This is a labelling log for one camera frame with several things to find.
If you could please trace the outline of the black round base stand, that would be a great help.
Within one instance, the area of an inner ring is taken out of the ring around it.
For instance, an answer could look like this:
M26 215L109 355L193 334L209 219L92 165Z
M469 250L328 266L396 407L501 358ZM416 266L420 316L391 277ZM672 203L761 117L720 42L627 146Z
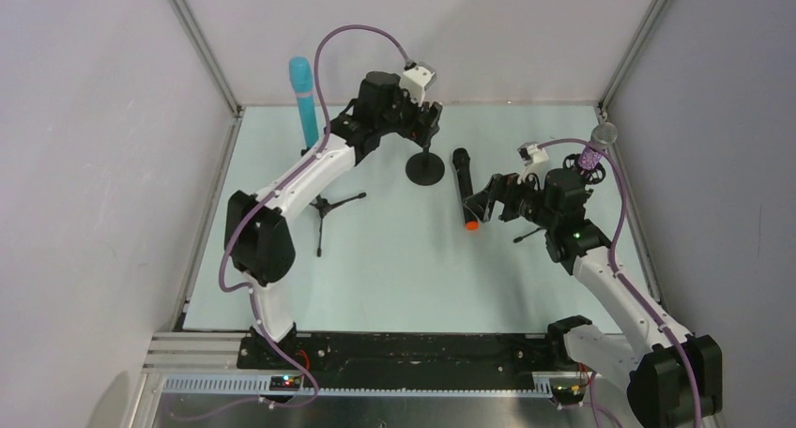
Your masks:
M432 141L422 147L422 151L412 155L406 162L406 177L419 186L433 186L445 175L445 163L431 151Z

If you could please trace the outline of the teal blue microphone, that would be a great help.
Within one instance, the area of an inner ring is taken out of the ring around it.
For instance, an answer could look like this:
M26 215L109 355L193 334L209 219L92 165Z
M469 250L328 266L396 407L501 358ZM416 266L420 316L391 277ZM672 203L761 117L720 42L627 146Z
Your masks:
M294 56L288 62L289 81L295 93L305 146L311 148L319 139L314 103L314 74L309 59Z

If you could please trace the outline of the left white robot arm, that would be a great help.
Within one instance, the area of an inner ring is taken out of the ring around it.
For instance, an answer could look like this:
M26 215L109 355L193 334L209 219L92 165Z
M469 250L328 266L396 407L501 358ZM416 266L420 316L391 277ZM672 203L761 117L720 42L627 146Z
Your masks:
M255 330L278 343L295 326L286 277L297 257L293 220L329 184L397 134L423 149L439 131L442 106L426 98L436 72L418 63L400 74L370 71L323 137L282 176L255 193L236 191L226 209L221 271L232 265L250 293Z

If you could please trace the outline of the black shock mount tripod stand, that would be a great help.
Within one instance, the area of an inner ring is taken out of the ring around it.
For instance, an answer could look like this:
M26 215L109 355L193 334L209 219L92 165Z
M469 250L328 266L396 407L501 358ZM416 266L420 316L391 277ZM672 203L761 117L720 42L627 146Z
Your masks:
M563 165L547 170L542 160L532 160L518 176L506 180L503 214L521 217L544 229L546 241L558 250L587 250L609 241L586 216L589 188L602 181L605 169L586 171L568 156Z

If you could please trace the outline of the black orange-tipped microphone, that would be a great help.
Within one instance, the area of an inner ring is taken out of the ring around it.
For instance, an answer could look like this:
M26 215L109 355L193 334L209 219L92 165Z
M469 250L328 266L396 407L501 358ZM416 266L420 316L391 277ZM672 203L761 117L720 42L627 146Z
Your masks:
M452 167L456 175L457 188L462 204L464 226L468 231L475 231L479 227L478 218L465 204L465 200L473 195L470 156L465 148L458 147L453 150Z

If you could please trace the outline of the purple glitter microphone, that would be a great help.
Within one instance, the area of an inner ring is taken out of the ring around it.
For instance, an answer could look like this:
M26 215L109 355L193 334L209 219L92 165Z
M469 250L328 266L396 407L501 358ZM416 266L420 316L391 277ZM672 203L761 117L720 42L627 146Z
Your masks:
M618 139L619 130L611 122L598 124L591 132L588 145L581 152L577 165L587 171L598 168L603 154Z

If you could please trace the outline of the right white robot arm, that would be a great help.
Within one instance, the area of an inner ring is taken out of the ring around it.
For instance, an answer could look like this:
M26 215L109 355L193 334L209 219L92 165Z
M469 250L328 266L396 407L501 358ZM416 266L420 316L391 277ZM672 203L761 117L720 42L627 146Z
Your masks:
M543 183L494 175L463 205L487 222L500 203L501 221L523 218L544 231L551 260L597 298L625 338L618 342L589 321L570 317L549 327L560 338L561 354L625 390L642 426L680 427L720 412L720 346L710 335L696 336L630 281L612 241L586 216L591 194L579 173L557 168Z

